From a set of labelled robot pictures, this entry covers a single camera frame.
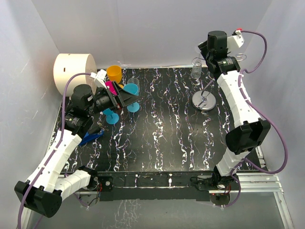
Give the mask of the pink plastic wine glass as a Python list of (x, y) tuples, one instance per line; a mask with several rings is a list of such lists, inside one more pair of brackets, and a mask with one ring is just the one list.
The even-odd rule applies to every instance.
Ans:
[(112, 81), (106, 81), (105, 82), (105, 85), (107, 86), (107, 88), (110, 90), (110, 92), (114, 95), (117, 95), (116, 91), (115, 91), (115, 88), (112, 84)]

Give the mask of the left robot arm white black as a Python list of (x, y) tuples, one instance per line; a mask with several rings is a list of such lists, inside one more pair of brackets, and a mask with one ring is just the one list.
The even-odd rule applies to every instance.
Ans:
[(18, 216), (24, 208), (45, 217), (53, 217), (61, 203), (81, 188), (94, 190), (98, 186), (95, 170), (81, 166), (72, 175), (60, 179), (59, 175), (70, 155), (81, 143), (93, 124), (93, 116), (106, 109), (120, 110), (139, 100), (136, 93), (122, 89), (112, 83), (115, 94), (108, 88), (98, 87), (95, 93), (87, 84), (80, 84), (73, 90), (71, 108), (62, 112), (61, 129), (38, 165), (25, 182), (18, 181), (14, 191), (20, 200)]

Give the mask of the yellow plastic wine glass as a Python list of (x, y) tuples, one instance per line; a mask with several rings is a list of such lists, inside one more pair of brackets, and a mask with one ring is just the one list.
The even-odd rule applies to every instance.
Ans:
[(121, 88), (123, 88), (123, 85), (120, 84), (122, 80), (122, 69), (118, 65), (112, 65), (107, 68), (106, 70), (107, 76), (108, 76), (108, 81), (105, 82), (107, 86), (110, 87), (110, 82), (115, 81)]

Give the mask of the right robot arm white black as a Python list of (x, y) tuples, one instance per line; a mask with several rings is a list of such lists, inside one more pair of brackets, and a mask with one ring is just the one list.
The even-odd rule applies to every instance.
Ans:
[(226, 134), (227, 149), (214, 167), (211, 177), (197, 178), (201, 187), (224, 189), (237, 179), (236, 169), (247, 155), (259, 146), (271, 125), (263, 120), (246, 98), (246, 90), (241, 82), (241, 68), (235, 57), (229, 56), (232, 49), (244, 43), (241, 30), (232, 36), (224, 31), (211, 31), (207, 40), (198, 45), (212, 77), (222, 89), (234, 119), (234, 129)]

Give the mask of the blue wine glass front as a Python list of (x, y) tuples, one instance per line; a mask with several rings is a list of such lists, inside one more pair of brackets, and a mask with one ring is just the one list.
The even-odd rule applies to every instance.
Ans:
[(109, 108), (104, 110), (102, 113), (106, 115), (106, 122), (110, 125), (114, 125), (119, 121), (118, 114)]

